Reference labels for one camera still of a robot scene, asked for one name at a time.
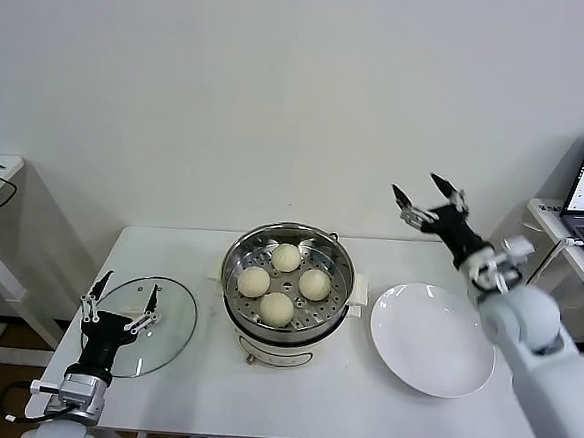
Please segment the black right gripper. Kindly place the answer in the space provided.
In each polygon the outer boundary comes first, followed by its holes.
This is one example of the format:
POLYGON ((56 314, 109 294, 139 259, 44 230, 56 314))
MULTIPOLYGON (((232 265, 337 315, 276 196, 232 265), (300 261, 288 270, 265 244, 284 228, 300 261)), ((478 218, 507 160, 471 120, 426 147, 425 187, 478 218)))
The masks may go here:
POLYGON ((431 173, 431 180, 447 202, 428 210, 416 207, 402 190, 393 184, 395 203, 402 220, 414 229, 439 236, 453 256, 453 266, 458 270, 468 258, 490 246, 467 224, 469 208, 464 191, 455 188, 442 176, 431 173))

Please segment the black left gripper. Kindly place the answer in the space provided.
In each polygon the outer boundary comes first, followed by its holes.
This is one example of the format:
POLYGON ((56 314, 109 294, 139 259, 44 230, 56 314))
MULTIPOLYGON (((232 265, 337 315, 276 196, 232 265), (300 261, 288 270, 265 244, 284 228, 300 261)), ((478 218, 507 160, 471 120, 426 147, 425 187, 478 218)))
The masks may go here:
POLYGON ((133 343, 137 335, 147 326, 158 321, 158 298, 161 288, 155 284, 148 303, 141 316, 134 320, 121 314, 107 311, 98 312, 102 292, 113 271, 108 270, 96 281, 91 289, 80 296, 83 323, 82 334, 86 343, 77 362, 77 369, 83 374, 111 375, 117 350, 133 343))

